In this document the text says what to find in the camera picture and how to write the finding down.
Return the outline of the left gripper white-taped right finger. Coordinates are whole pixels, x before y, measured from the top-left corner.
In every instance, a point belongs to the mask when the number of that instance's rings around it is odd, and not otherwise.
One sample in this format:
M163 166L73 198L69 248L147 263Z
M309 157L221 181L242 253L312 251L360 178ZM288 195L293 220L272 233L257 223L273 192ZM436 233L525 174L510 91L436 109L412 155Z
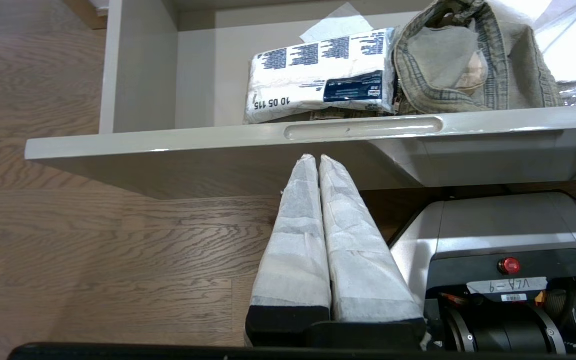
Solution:
M334 320L422 322L423 310L349 171L322 155L318 175Z

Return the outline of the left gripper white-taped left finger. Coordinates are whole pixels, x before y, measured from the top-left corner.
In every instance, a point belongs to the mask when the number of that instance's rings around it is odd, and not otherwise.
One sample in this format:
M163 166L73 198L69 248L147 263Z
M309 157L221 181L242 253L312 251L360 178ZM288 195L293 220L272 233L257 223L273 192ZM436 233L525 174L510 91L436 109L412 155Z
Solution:
M247 319L329 321L332 294L317 162L297 160L259 264Z

